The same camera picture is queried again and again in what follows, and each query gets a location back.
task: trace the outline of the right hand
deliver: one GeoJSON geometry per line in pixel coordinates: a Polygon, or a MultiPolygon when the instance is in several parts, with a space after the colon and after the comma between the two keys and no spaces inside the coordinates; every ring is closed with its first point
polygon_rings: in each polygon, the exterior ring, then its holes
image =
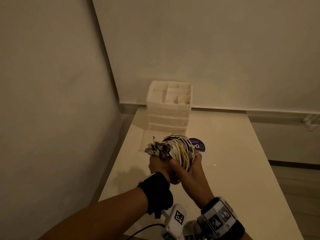
{"type": "Polygon", "coordinates": [[[183,189],[195,204],[203,209],[214,198],[214,195],[209,187],[205,173],[203,172],[201,160],[202,155],[194,151],[196,157],[190,167],[189,172],[184,170],[182,166],[174,159],[170,160],[172,170],[180,178],[183,189]]]}

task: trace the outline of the left hand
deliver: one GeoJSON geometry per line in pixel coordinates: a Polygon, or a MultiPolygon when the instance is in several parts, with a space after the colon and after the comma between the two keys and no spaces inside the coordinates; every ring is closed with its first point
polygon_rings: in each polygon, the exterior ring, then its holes
{"type": "Polygon", "coordinates": [[[172,169],[169,164],[170,159],[160,159],[159,157],[150,156],[149,169],[151,173],[160,172],[167,179],[168,183],[171,181],[172,169]]]}

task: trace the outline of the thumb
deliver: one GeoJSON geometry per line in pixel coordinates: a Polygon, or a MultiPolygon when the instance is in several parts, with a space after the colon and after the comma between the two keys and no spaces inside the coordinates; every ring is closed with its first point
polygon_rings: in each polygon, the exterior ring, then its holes
{"type": "Polygon", "coordinates": [[[189,177],[189,174],[186,170],[183,169],[183,167],[174,159],[171,159],[169,161],[170,166],[172,170],[178,175],[181,181],[184,181],[189,177]]]}

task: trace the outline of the table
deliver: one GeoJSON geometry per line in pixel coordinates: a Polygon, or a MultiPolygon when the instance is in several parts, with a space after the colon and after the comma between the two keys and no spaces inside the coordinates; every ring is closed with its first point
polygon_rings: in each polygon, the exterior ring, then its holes
{"type": "MultiPolygon", "coordinates": [[[[150,174],[149,155],[140,150],[147,120],[147,108],[139,106],[99,201],[135,188],[150,174]]],[[[192,110],[186,136],[205,144],[202,166],[212,192],[228,201],[254,240],[303,240],[245,112],[192,110]]],[[[170,190],[174,204],[186,209],[187,221],[195,220],[200,210],[182,185],[170,190]]],[[[163,216],[146,214],[125,234],[163,222],[163,216]]],[[[160,240],[160,231],[154,226],[136,237],[160,240]]]]}

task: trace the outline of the hand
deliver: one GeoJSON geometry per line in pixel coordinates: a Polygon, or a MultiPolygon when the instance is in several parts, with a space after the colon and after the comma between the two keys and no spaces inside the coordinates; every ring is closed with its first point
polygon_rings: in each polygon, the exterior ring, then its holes
{"type": "Polygon", "coordinates": [[[170,175],[172,175],[172,169],[169,163],[170,159],[160,159],[157,156],[150,156],[149,169],[151,173],[160,172],[170,183],[170,175]]]}
{"type": "Polygon", "coordinates": [[[184,170],[182,166],[175,160],[170,160],[172,170],[180,178],[183,189],[195,204],[203,209],[214,198],[209,187],[205,173],[203,172],[201,160],[202,155],[194,150],[196,157],[191,165],[189,172],[184,170]]]}

